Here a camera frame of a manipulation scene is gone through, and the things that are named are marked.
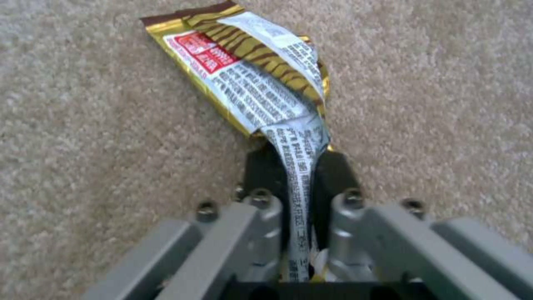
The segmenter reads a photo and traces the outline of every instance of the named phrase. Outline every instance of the gold foil wrapper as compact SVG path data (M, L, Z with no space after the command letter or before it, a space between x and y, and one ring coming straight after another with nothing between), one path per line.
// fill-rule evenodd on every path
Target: gold foil wrapper
M221 7L227 7L221 12L215 12L220 10ZM209 12L214 18L220 18L222 16L228 16L233 13L239 13L244 11L244 9L232 2L224 2L222 4L213 5L210 7L204 7L202 9L191 9L177 11L171 14L157 15L153 17L142 18L146 31L152 36L152 38L163 48L163 50L174 60L174 62L180 66L180 68L187 74L189 79L193 84L210 100L210 102L215 106L219 113L230 122L237 130L242 132L247 137L254 136L260 137L262 134L260 132L248 132L246 128L239 122L239 120L229 111L229 109L222 103L222 101L210 90L210 88L205 84L205 82L198 76L195 75L194 71L165 43L164 37L167 35L185 33L190 30L197 30L197 28L192 28L184 21L184 18L192 14L197 14L201 11L211 11ZM299 38L307 43L311 43L309 37L299 36ZM326 69L326 66L322 61L318 60L318 67L322 79L322 87L324 89L325 98L329 97L329 75ZM325 107L324 103L319 101L314 101L317 105L317 111L319 114L325 116Z

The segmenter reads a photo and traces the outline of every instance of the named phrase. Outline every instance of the brown stripe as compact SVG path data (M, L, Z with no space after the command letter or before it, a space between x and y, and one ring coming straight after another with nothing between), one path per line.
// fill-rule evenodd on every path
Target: brown stripe
M296 80L296 79L302 79L302 80L305 81L305 78L298 73L298 74L296 74L296 75L294 75L292 77L287 78L284 82L285 82L285 84L287 84L289 81Z
M305 89L307 89L309 87L308 84L304 85L301 89L297 90L297 92L300 92L303 94L303 92L305 91Z
M216 24L214 24L212 26L209 26L207 28L195 28L195 29L198 30L198 31L202 31L202 32L208 32L208 31L211 31L211 30L213 30L213 29L215 29L217 27L221 27L221 26L224 26L224 24L216 23Z
M295 69L289 69L289 70L286 70L285 72L283 72L283 74L281 74L279 76L279 78L283 78L283 76L287 75L287 74L290 74L290 73L294 73L294 72L298 72L296 71Z
M260 68L264 69L270 62L264 62L263 64L259 65Z
M236 35L234 38L232 38L231 40L228 40L228 41L221 41L219 43L220 46L222 47L226 47L227 45L231 44L231 42L233 41L236 41L238 38L240 38L241 36L243 35L246 35L246 32L242 31L240 32L238 35Z
M213 37L213 36L215 36L215 35L217 35L217 34L223 32L223 31L226 30L227 28L228 28L228 27L227 27L226 25L222 24L222 28L221 28L220 30L217 30L217 31L214 31L214 30L216 30L216 29L210 30L210 31L214 31L214 32L207 32L207 31L203 31L203 30L200 30L200 31L202 31L203 33L205 33L205 34L206 34L207 36L209 36L209 37Z
M247 36L247 37L243 38L240 42L237 43L237 45L235 45L235 46L231 47L230 49L228 49L228 51L231 52L231 53L235 53L235 49L239 48L239 46L240 46L245 40L247 40L247 39L249 39L249 38L252 38L252 37L251 37L251 36Z
M254 46L254 47L253 47L248 53L243 54L243 57L246 57L246 56L248 56L250 53L252 53L252 52L254 52L254 51L256 51L256 50L259 50L259 49L261 49L261 48L265 48L265 47L266 47L266 45L263 44L263 43L261 43L261 44L259 44L259 45L255 45L255 46Z
M266 54L260 55L260 56L258 56L256 58L252 59L251 62L255 62L255 61L262 60L264 58L269 58L269 57L279 57L279 55L277 53L275 53L275 52L266 53Z
M233 29L232 31L230 31L228 34L223 35L223 36L217 38L217 39L215 40L215 42L218 43L218 42L220 42L221 40L223 40L223 39L225 39L225 38L228 38L228 37L232 36L233 34L235 34L235 32L237 32L237 31L239 31L239 30L240 30L239 28L235 27L235 29Z
M272 71L269 71L269 72L273 74L279 66L285 66L285 65L288 65L288 63L282 62L278 64L277 66L275 66L274 69L272 69Z

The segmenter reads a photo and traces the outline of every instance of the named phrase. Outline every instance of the chocolate bar wrapper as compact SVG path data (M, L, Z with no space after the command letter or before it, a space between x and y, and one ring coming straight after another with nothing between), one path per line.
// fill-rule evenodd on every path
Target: chocolate bar wrapper
M308 281L310 183L316 160L329 143L324 121L317 106L302 93L192 29L183 21L190 12L142 21L148 33L231 124L247 136L261 133L276 147L287 171L291 215L285 278ZM322 76L322 90L327 95L329 79L327 73Z
M266 76L253 64L229 53L206 35L192 30L182 19L184 14L189 11L195 10L146 17L141 20L147 32L235 128L246 136L252 134L261 136L258 128L263 125L306 114L302 111L301 106L290 105L293 102L301 101L300 95L287 89L273 76ZM311 43L307 36L301 36L299 39ZM320 63L319 69L322 76L322 89L327 97L329 95L329 75L324 64ZM228 78L230 73L234 74L235 72L241 72L241 76L246 73L247 78L251 79L248 82L251 85L255 85L259 81L262 84L249 86L245 82L245 85L239 89L228 89L231 86L237 87L234 85L235 81ZM270 113L262 113L258 106L265 106L265 109L270 110Z

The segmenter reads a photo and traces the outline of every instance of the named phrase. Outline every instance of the white label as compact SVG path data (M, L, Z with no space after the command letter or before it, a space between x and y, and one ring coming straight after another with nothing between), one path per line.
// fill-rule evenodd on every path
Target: white label
M308 281L311 175L329 134L317 113L261 128L287 172L290 200L289 281Z
M289 30L259 17L244 12L218 20L219 23L235 26L272 49L291 67L302 74L324 98L322 78L317 65L317 56L312 47L299 39Z

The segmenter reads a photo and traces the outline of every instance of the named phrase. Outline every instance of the carpet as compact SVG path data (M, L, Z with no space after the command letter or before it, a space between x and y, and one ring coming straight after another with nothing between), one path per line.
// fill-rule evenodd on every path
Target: carpet
M163 217L227 203L256 147L139 17L216 1L0 3L0 286L72 299ZM308 34L369 202L408 196L533 251L529 1L240 1Z

